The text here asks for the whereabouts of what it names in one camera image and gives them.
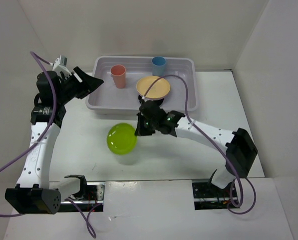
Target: robotic arm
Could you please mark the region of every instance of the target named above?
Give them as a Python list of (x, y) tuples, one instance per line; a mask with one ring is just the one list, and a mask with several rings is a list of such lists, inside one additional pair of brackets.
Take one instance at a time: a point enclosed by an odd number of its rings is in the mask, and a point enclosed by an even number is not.
[[(248, 176), (258, 150), (246, 130), (242, 128), (239, 128), (237, 131), (224, 130), (193, 119), (192, 123), (190, 123), (181, 112), (171, 111), (166, 113), (151, 100), (142, 101), (139, 110), (138, 125), (135, 131), (136, 136), (149, 136), (154, 134), (155, 131), (159, 131), (166, 135), (191, 139), (215, 148), (205, 136), (193, 127), (193, 124), (195, 124), (226, 153), (227, 158), (237, 170), (240, 178)], [(211, 183), (224, 189), (234, 179), (235, 176), (232, 170), (225, 164), (211, 176)]]
[(60, 56), (53, 64), (53, 71), (48, 71), (56, 92), (56, 109), (52, 109), (53, 96), (45, 74), (37, 76), (39, 93), (31, 112), (30, 146), (45, 130), (52, 112), (56, 111), (56, 114), (44, 138), (27, 155), (15, 188), (7, 188), (5, 192), (5, 199), (21, 214), (55, 214), (60, 208), (60, 201), (72, 194), (75, 197), (85, 194), (86, 179), (82, 175), (69, 175), (53, 189), (49, 186), (52, 152), (66, 113), (65, 104), (73, 98), (86, 97), (103, 84), (103, 80), (87, 75), (79, 67), (70, 72), (66, 62), (67, 58)]

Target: orange plate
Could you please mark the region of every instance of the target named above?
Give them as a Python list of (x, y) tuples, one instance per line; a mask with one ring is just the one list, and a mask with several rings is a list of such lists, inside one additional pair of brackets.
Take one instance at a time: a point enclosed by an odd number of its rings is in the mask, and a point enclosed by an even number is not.
[[(145, 76), (137, 82), (137, 91), (143, 96), (150, 85), (157, 79), (157, 76)], [(158, 80), (148, 92), (146, 98), (159, 100), (164, 98), (170, 91), (170, 84), (164, 78)]]

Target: white table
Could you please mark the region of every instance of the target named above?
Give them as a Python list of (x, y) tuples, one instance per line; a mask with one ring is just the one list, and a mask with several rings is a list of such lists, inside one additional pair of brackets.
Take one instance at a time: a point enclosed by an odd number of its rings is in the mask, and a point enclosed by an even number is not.
[[(98, 240), (292, 240), (271, 178), (252, 178), (254, 209), (194, 210), (190, 180), (107, 182), (103, 212), (90, 216)], [(253, 193), (243, 179), (246, 210)], [(5, 240), (90, 240), (79, 213), (24, 215), (9, 221)]]
[[(250, 132), (242, 103), (229, 71), (197, 72), (200, 108), (191, 117), (222, 129)], [(215, 150), (168, 135), (138, 137), (136, 148), (124, 156), (110, 152), (106, 136), (120, 122), (136, 127), (136, 116), (97, 115), (85, 101), (66, 105), (50, 167), (50, 181), (82, 174), (88, 181), (208, 179), (225, 163)], [(249, 177), (264, 177), (257, 157)]]

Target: orange cup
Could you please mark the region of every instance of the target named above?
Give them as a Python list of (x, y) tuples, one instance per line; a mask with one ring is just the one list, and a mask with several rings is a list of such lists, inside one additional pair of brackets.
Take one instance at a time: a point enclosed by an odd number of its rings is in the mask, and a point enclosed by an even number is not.
[(111, 68), (111, 76), (113, 78), (114, 84), (117, 88), (125, 87), (125, 67), (123, 65), (114, 65)]

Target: green plate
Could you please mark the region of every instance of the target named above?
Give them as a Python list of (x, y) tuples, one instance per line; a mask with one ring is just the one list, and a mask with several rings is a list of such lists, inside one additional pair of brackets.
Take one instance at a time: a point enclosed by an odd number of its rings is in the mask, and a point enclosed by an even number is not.
[(127, 123), (114, 125), (107, 136), (108, 148), (114, 154), (127, 154), (131, 152), (136, 143), (137, 137), (134, 135), (135, 129)]

